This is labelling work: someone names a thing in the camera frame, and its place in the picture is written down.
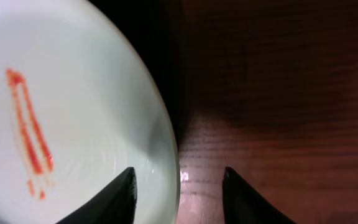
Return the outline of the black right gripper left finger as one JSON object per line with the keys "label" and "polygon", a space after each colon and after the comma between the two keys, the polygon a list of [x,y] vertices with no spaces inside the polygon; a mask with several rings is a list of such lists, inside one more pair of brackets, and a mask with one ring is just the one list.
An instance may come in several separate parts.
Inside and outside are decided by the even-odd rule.
{"label": "black right gripper left finger", "polygon": [[133,224],[136,204],[135,169],[128,167],[90,201],[58,224]]}

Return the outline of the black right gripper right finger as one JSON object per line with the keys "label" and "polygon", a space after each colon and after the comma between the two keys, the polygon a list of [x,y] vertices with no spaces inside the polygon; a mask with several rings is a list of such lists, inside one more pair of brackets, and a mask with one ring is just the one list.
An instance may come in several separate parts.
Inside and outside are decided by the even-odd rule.
{"label": "black right gripper right finger", "polygon": [[226,224],[295,224],[231,167],[225,168],[222,190]]}

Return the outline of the light green plate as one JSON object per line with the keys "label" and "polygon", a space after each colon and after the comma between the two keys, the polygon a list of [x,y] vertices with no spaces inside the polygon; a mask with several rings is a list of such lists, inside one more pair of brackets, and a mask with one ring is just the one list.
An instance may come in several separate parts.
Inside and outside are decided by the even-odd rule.
{"label": "light green plate", "polygon": [[88,1],[0,1],[0,223],[57,223],[124,169],[136,223],[174,223],[180,181],[158,89]]}

